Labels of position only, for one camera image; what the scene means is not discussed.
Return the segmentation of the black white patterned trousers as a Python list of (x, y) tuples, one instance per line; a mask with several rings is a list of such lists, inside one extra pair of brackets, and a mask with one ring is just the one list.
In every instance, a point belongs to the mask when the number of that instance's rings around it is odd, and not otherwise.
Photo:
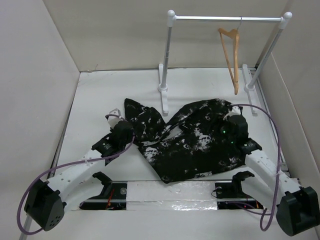
[(168, 184), (208, 177), (242, 167), (245, 156), (232, 133), (223, 129), (232, 103), (219, 98), (188, 103), (165, 122), (154, 108), (126, 98), (126, 119), (134, 144)]

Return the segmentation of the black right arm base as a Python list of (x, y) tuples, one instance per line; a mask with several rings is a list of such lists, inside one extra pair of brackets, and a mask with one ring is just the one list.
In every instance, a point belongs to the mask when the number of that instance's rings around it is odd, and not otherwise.
[(236, 173), (231, 180), (215, 182), (211, 195), (216, 198), (218, 210), (263, 209), (258, 201), (242, 190), (241, 183), (249, 177), (254, 177), (254, 174), (249, 171), (242, 171)]

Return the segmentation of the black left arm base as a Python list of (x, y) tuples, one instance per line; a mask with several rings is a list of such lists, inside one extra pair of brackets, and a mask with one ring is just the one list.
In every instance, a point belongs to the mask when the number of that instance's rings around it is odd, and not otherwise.
[(93, 174), (103, 186), (99, 195), (93, 196), (79, 205), (81, 210), (120, 211), (127, 209), (127, 181), (113, 181), (102, 172)]

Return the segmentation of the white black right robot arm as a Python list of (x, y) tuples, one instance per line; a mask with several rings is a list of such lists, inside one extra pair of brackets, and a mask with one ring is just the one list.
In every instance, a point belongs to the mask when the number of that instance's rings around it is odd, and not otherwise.
[(288, 236), (295, 236), (320, 224), (318, 195), (312, 187), (302, 187), (273, 163), (262, 147), (249, 138), (248, 123), (242, 115), (224, 117), (223, 136), (230, 135), (231, 146), (244, 154), (249, 171), (232, 177), (231, 191), (237, 197), (248, 195), (275, 217)]

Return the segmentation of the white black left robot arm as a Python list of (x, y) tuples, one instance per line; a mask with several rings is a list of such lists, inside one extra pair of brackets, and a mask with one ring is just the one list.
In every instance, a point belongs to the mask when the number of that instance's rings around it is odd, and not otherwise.
[(127, 151), (134, 139), (132, 124), (119, 120), (84, 159), (55, 167), (64, 170), (45, 181), (36, 178), (26, 191), (24, 211), (47, 232), (83, 201), (95, 196), (107, 198), (112, 191), (112, 180), (102, 170)]

